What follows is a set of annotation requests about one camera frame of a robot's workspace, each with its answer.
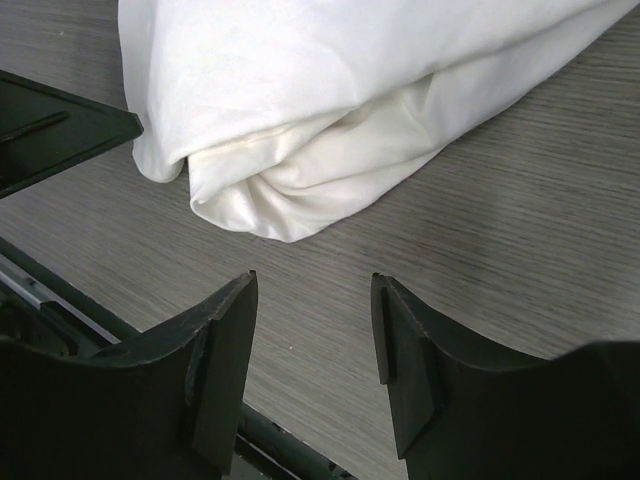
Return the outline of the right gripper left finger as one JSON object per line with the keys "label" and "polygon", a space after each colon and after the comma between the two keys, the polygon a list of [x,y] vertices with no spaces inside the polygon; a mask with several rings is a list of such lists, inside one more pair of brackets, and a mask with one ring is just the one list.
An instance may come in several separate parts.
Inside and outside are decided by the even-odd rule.
{"label": "right gripper left finger", "polygon": [[257,317],[254,272],[89,358],[1,340],[5,479],[230,473]]}

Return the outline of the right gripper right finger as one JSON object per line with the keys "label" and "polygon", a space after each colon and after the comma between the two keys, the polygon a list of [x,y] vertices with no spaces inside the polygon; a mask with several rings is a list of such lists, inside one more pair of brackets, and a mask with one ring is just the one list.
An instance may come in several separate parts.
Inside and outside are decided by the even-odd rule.
{"label": "right gripper right finger", "polygon": [[635,479],[639,345],[550,360],[511,349],[376,274],[371,315],[398,457],[412,479]]}

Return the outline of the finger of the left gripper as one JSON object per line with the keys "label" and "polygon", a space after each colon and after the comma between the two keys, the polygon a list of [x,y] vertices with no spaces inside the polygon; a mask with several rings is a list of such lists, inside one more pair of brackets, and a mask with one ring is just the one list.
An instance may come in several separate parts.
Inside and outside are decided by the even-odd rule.
{"label": "finger of the left gripper", "polygon": [[142,132],[131,112],[3,71],[1,196],[99,156]]}

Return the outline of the white floral print t-shirt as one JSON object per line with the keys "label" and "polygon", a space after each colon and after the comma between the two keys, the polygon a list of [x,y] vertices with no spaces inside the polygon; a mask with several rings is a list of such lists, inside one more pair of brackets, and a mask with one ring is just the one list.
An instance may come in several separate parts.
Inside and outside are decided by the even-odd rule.
{"label": "white floral print t-shirt", "polygon": [[146,178],[295,242],[368,207],[509,108],[631,1],[122,1]]}

